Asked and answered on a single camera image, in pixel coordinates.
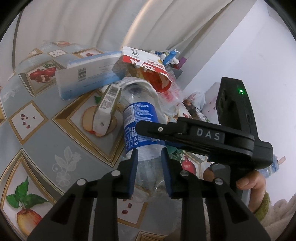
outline bottle label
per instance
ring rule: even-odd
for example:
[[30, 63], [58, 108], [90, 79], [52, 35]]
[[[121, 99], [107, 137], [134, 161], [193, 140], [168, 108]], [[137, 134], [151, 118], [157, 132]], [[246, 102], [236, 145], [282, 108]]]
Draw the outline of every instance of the bottle label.
[[152, 104], [148, 102], [137, 102], [130, 104], [123, 112], [124, 140], [126, 143], [126, 153], [133, 148], [160, 144], [165, 145], [164, 141], [138, 135], [136, 124], [139, 121], [152, 121], [158, 123], [157, 114]]

